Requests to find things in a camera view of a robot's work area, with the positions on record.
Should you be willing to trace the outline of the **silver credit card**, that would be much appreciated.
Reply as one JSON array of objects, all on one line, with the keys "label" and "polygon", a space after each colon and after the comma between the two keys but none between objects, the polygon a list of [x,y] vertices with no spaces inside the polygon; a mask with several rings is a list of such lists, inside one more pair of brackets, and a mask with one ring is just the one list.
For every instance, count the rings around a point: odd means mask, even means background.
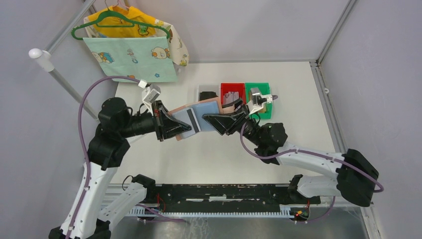
[{"label": "silver credit card", "polygon": [[185,139],[187,137],[193,136],[199,132],[201,132],[201,127],[199,125],[199,121],[196,117],[196,114],[194,112],[194,110],[190,107],[181,109],[175,113],[172,114],[172,116],[179,120],[182,121],[183,123],[187,124],[190,129],[184,131],[183,133],[179,134],[176,136],[177,140],[182,140]]}]

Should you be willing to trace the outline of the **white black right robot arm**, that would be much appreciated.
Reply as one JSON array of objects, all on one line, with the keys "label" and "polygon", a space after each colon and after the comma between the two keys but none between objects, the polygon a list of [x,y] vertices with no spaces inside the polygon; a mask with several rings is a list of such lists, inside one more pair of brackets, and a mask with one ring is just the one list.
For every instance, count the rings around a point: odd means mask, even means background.
[{"label": "white black right robot arm", "polygon": [[202,118],[221,135],[238,132],[244,150],[264,163],[316,172],[316,176],[297,175],[291,180],[287,190],[291,202],[332,196],[368,207],[373,195],[384,191],[378,181],[379,172],[361,152],[324,152],[292,144],[287,141],[282,123],[260,125],[251,117],[262,108],[263,105],[249,102],[232,113],[204,114]]}]

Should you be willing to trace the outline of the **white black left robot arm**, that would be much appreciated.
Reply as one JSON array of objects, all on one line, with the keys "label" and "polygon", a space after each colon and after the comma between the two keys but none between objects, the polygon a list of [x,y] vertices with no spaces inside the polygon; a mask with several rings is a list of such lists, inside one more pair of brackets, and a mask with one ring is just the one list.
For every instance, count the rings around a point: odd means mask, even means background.
[{"label": "white black left robot arm", "polygon": [[50,231],[50,239],[108,239],[136,204],[156,198],[155,180],[139,174],[125,192],[102,208],[111,179],[130,148],[129,138],[154,132],[163,141],[191,130],[189,124],[169,115],[161,101],[152,106],[152,112],[134,115],[122,98],[103,103],[95,136],[89,144],[82,143],[87,161],[77,197],[64,223]]}]

